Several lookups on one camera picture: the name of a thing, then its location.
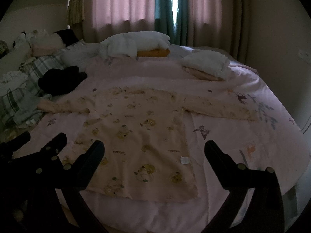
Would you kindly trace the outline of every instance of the brown curtain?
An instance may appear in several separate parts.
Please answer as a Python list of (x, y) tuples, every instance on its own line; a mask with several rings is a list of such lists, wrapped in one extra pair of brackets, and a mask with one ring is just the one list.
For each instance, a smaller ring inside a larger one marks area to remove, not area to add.
[(155, 0), (84, 0), (86, 42), (135, 31), (154, 30)]
[(210, 46), (244, 63), (249, 0), (189, 0), (188, 46)]

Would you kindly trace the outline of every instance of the wall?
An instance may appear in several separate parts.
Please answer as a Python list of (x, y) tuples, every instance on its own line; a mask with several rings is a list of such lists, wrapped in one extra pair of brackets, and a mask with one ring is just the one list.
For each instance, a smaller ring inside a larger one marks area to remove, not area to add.
[(0, 21), (0, 39), (11, 47), (21, 32), (46, 29), (49, 33), (67, 28), (68, 0), (14, 0)]
[(311, 19), (299, 0), (250, 0), (246, 64), (260, 76), (302, 128), (311, 114)]

